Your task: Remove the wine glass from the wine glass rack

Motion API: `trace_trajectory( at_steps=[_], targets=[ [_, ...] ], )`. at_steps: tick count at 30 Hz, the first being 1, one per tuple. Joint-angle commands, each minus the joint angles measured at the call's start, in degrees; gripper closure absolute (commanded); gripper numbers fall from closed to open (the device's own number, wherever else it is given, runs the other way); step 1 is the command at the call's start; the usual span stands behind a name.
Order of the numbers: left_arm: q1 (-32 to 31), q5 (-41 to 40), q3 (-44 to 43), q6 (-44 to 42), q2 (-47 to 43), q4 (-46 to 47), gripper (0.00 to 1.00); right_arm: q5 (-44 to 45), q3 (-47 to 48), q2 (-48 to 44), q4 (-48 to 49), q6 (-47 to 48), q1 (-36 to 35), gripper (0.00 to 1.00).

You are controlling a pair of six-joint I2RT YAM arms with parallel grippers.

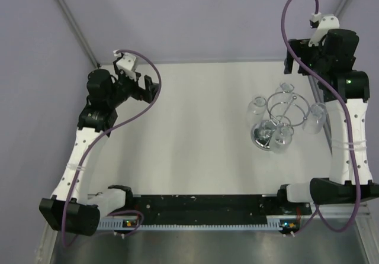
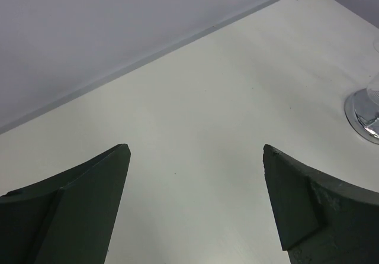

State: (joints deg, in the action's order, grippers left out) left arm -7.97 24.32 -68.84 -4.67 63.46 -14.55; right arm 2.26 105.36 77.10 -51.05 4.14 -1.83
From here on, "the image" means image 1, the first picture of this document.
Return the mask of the clear wine glass one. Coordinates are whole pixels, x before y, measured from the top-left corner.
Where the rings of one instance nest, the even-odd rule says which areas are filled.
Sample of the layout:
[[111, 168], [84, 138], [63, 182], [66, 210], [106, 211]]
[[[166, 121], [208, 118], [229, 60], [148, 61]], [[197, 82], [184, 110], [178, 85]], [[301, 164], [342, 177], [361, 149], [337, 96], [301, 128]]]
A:
[[246, 112], [246, 122], [250, 128], [259, 124], [266, 112], [266, 98], [258, 95], [252, 98]]

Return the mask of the clear wine glass three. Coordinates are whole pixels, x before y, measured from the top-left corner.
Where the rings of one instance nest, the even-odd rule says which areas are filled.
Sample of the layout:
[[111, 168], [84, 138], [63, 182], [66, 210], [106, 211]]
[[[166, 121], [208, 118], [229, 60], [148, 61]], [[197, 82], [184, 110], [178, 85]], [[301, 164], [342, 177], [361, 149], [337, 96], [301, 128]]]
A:
[[314, 103], [310, 106], [309, 114], [302, 126], [308, 134], [321, 132], [327, 118], [327, 109], [323, 103]]

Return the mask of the clear wine glass four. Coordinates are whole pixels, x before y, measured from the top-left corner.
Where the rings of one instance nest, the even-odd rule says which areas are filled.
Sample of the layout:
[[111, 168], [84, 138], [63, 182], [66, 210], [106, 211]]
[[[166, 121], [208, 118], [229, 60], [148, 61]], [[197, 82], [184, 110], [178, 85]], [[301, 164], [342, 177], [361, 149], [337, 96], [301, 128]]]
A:
[[289, 125], [279, 125], [269, 141], [270, 151], [283, 154], [289, 148], [293, 140], [294, 130]]

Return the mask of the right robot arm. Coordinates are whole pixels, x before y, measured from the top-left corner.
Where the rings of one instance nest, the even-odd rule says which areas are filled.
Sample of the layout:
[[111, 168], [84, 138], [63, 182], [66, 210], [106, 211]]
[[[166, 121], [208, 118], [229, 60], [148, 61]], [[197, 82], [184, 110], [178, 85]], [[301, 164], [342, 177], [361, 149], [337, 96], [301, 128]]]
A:
[[332, 165], [329, 177], [283, 185], [276, 200], [278, 210], [292, 213], [299, 202], [316, 205], [353, 204], [378, 198], [367, 162], [365, 118], [370, 98], [369, 78], [353, 69], [359, 37], [340, 28], [328, 30], [317, 42], [285, 39], [285, 73], [293, 63], [298, 72], [317, 79], [329, 116]]

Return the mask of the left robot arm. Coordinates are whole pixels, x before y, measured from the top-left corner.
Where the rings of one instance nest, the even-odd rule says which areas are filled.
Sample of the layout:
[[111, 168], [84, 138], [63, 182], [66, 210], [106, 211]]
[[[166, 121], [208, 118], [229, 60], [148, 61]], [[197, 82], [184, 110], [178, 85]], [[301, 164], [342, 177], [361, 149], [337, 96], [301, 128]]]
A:
[[92, 198], [88, 193], [98, 156], [111, 133], [146, 113], [143, 110], [116, 124], [117, 108], [129, 98], [151, 108], [160, 94], [160, 81], [144, 75], [144, 86], [140, 86], [141, 77], [139, 72], [130, 76], [125, 70], [112, 75], [106, 69], [96, 69], [88, 74], [86, 104], [79, 114], [69, 160], [57, 187], [38, 207], [50, 228], [63, 237], [68, 233], [92, 236], [102, 218], [116, 210], [126, 215], [134, 209], [131, 189], [125, 185], [110, 185]]

